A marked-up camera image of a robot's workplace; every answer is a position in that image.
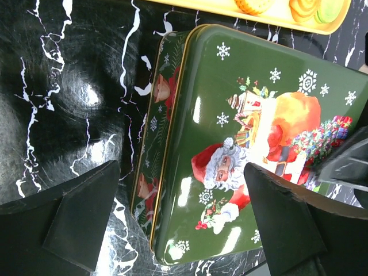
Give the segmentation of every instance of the yellow tray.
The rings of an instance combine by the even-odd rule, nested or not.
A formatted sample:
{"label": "yellow tray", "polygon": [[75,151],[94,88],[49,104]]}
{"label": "yellow tray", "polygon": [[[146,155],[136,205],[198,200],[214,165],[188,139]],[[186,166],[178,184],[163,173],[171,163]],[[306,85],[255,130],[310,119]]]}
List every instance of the yellow tray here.
{"label": "yellow tray", "polygon": [[292,17],[289,7],[289,0],[275,0],[269,10],[258,16],[251,16],[243,13],[235,4],[235,0],[148,0],[152,2],[167,4],[171,6],[186,7],[188,9],[202,10],[204,12],[222,14],[271,24],[289,29],[301,30],[310,33],[329,35],[337,30],[345,19],[349,10],[351,0],[345,0],[343,8],[337,19],[329,24],[318,24],[314,18],[307,22],[297,23]]}

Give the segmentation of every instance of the black marble surface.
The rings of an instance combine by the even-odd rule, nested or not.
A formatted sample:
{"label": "black marble surface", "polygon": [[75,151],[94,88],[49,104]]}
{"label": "black marble surface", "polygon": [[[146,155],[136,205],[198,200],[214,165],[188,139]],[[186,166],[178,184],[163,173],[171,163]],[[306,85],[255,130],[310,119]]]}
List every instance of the black marble surface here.
{"label": "black marble surface", "polygon": [[[367,0],[352,0],[342,27],[329,36],[137,0],[1,0],[1,6],[0,204],[119,160],[120,185],[93,273],[101,276],[240,276],[265,259],[255,250],[161,266],[129,213],[162,35],[223,24],[358,69],[368,31]],[[329,196],[359,205],[341,186]]]}

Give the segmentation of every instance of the christmas tin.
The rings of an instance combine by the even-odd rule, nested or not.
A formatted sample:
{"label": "christmas tin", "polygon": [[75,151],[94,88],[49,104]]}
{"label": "christmas tin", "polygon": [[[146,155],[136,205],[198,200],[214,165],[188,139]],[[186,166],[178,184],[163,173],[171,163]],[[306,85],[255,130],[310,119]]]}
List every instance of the christmas tin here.
{"label": "christmas tin", "polygon": [[157,260],[261,247],[244,166],[318,191],[309,168],[354,129],[367,81],[219,25],[165,36],[131,206]]}

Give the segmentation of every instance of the white snowflake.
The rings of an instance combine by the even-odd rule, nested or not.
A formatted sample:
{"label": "white snowflake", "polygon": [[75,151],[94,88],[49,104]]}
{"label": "white snowflake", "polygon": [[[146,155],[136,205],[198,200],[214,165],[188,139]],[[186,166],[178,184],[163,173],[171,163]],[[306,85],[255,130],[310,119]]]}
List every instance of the white snowflake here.
{"label": "white snowflake", "polygon": [[170,246],[168,253],[170,254],[173,260],[178,260],[181,259],[181,257],[183,257],[185,252],[187,252],[188,250],[189,250],[189,241],[180,240],[177,242],[177,244]]}
{"label": "white snowflake", "polygon": [[354,91],[354,92],[349,91],[348,92],[348,96],[345,97],[345,101],[346,101],[345,105],[352,105],[353,100],[355,100],[357,98],[355,93],[356,93],[356,91]]}
{"label": "white snowflake", "polygon": [[326,94],[328,94],[329,87],[327,86],[327,83],[324,84],[324,86],[321,86],[321,92],[320,94],[322,97],[324,97]]}
{"label": "white snowflake", "polygon": [[139,219],[139,210],[138,209],[134,210],[134,217],[136,218],[136,221],[138,221],[138,219]]}
{"label": "white snowflake", "polygon": [[277,68],[275,67],[274,71],[270,71],[271,77],[270,80],[275,83],[278,79],[280,79],[281,71],[277,71]]}
{"label": "white snowflake", "polygon": [[166,56],[164,57],[164,59],[165,59],[165,63],[168,63],[168,61],[169,61],[169,57],[170,57],[170,55],[167,53],[167,54],[166,54]]}
{"label": "white snowflake", "polygon": [[225,42],[223,42],[222,46],[217,46],[218,53],[217,56],[221,56],[221,60],[224,60],[225,56],[230,56],[229,50],[230,47],[226,47]]}
{"label": "white snowflake", "polygon": [[229,116],[226,116],[224,114],[224,112],[221,112],[220,116],[216,116],[218,121],[217,121],[217,125],[221,125],[221,127],[224,127],[224,124],[227,124],[229,121],[227,120],[229,118]]}
{"label": "white snowflake", "polygon": [[154,116],[151,120],[151,131],[155,131],[157,128],[157,119],[156,117]]}
{"label": "white snowflake", "polygon": [[200,193],[200,203],[207,204],[212,199],[212,191],[211,190],[204,190]]}
{"label": "white snowflake", "polygon": [[260,235],[258,229],[254,230],[254,237],[252,237],[251,240],[254,242],[254,244],[260,242]]}
{"label": "white snowflake", "polygon": [[188,240],[180,240],[175,246],[180,248],[183,251],[183,253],[185,253],[190,249]]}
{"label": "white snowflake", "polygon": [[299,77],[299,92],[308,95],[312,90],[316,89],[317,73],[314,73],[311,69],[308,69],[304,74]]}

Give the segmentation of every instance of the pastry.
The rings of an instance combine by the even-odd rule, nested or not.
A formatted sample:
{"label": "pastry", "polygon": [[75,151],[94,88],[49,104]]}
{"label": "pastry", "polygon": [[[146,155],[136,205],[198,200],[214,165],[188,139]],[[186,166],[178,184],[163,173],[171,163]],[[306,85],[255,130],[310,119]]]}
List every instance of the pastry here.
{"label": "pastry", "polygon": [[321,0],[290,0],[289,6],[293,19],[304,22],[311,19],[320,7]]}
{"label": "pastry", "polygon": [[320,24],[333,22],[340,14],[344,0],[321,0],[320,8],[315,14],[315,20]]}
{"label": "pastry", "polygon": [[254,16],[268,10],[275,0],[235,0],[235,2],[243,12]]}

